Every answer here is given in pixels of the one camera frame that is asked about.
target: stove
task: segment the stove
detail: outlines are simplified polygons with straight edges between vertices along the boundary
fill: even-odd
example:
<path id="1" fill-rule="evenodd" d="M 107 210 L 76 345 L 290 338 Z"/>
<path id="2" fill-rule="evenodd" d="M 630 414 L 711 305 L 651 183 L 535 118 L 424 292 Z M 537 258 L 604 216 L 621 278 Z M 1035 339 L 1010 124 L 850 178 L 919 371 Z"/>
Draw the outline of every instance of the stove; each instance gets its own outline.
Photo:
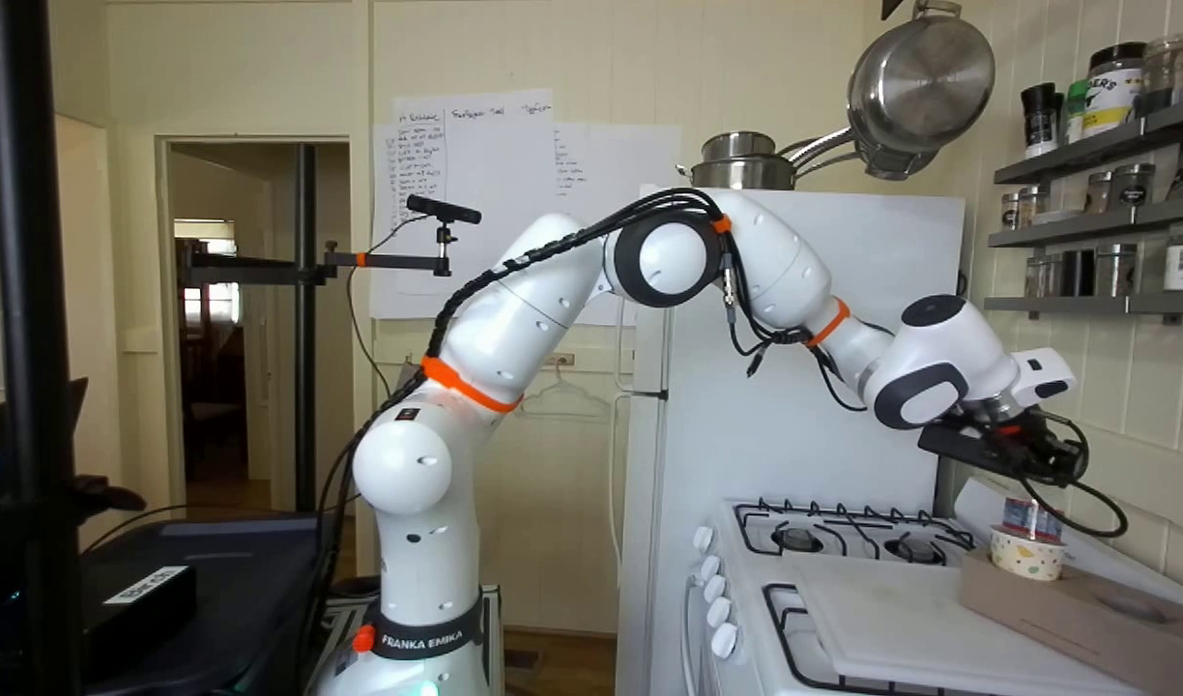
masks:
<path id="1" fill-rule="evenodd" d="M 961 610 L 966 554 L 969 526 L 928 512 L 723 504 L 684 591 L 687 691 L 1124 691 Z"/>

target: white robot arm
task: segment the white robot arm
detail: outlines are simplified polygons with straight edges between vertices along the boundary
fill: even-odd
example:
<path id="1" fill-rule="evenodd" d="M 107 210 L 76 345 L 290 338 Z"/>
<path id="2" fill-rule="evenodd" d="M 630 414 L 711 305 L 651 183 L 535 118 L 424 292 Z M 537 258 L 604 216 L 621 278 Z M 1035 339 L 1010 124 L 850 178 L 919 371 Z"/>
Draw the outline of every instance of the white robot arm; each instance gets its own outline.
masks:
<path id="1" fill-rule="evenodd" d="M 597 285 L 665 308 L 706 281 L 723 285 L 760 345 L 803 345 L 881 425 L 939 434 L 925 436 L 937 454 L 1010 472 L 1035 459 L 1030 443 L 1050 439 L 1021 436 L 1024 454 L 1001 457 L 992 425 L 1024 421 L 1041 397 L 1071 385 L 1057 350 L 1010 354 L 957 298 L 911 300 L 897 332 L 862 323 L 831 298 L 799 232 L 740 193 L 665 189 L 590 229 L 542 216 L 438 314 L 420 371 L 354 443 L 354 486 L 374 512 L 384 554 L 380 617 L 354 653 L 330 666 L 319 691 L 488 691 L 472 497 L 488 434 Z M 1041 459 L 1071 479 L 1084 463 L 1066 457 L 1079 454 Z"/>

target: spice rack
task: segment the spice rack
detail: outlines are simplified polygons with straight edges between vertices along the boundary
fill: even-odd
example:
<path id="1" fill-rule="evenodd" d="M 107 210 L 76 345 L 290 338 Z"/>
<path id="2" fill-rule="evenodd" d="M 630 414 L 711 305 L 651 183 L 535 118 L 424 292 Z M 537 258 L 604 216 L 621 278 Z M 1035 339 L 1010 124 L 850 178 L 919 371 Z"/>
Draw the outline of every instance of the spice rack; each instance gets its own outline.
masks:
<path id="1" fill-rule="evenodd" d="M 1146 153 L 1169 144 L 1183 144 L 1183 106 L 1129 118 L 1112 130 L 1079 139 L 1071 148 L 1001 166 L 992 174 L 996 184 L 1050 183 L 1064 174 L 1095 169 L 1111 157 Z M 1183 219 L 1178 200 L 1152 200 L 1137 210 L 1084 211 L 1050 225 L 992 232 L 990 249 L 1049 249 L 1075 241 L 1107 241 L 1107 236 L 1162 236 L 1170 219 Z M 1030 308 L 1035 314 L 1162 314 L 1183 316 L 1183 292 L 1174 291 L 1140 291 L 1129 298 L 987 298 L 987 308 Z"/>

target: stove knob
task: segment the stove knob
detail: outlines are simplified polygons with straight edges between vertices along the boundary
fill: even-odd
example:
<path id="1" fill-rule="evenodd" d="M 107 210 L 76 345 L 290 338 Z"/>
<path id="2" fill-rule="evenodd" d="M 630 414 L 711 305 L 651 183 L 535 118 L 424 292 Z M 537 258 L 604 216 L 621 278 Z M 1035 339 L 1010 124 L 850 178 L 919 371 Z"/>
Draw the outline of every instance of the stove knob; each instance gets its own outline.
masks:
<path id="1" fill-rule="evenodd" d="M 711 526 L 696 526 L 696 539 L 693 539 L 696 554 L 706 554 L 711 541 L 716 541 Z"/>
<path id="2" fill-rule="evenodd" d="M 704 558 L 696 585 L 704 589 L 718 571 L 718 558 Z"/>
<path id="3" fill-rule="evenodd" d="M 733 647 L 740 647 L 740 628 L 733 621 L 718 621 L 711 630 L 711 653 L 727 660 L 733 653 Z"/>
<path id="4" fill-rule="evenodd" d="M 718 628 L 731 617 L 731 600 L 727 597 L 716 597 L 711 607 L 706 607 L 706 628 Z"/>
<path id="5" fill-rule="evenodd" d="M 723 597 L 723 575 L 706 575 L 704 585 L 704 603 L 711 603 L 716 597 Z"/>

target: white refrigerator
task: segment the white refrigerator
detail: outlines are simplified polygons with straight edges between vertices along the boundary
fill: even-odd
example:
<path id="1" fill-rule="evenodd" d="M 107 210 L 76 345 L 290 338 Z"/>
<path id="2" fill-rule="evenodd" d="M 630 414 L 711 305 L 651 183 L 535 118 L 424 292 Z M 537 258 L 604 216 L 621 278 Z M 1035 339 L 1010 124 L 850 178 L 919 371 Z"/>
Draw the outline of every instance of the white refrigerator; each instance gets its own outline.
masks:
<path id="1" fill-rule="evenodd" d="M 925 292 L 952 292 L 961 263 L 957 198 L 747 193 L 809 241 L 831 291 L 897 329 Z M 723 497 L 796 497 L 933 512 L 937 457 L 917 434 L 847 414 L 803 347 L 771 347 L 758 376 L 727 338 L 716 285 L 670 314 L 637 314 L 620 564 L 620 696 L 679 696 L 693 533 Z"/>

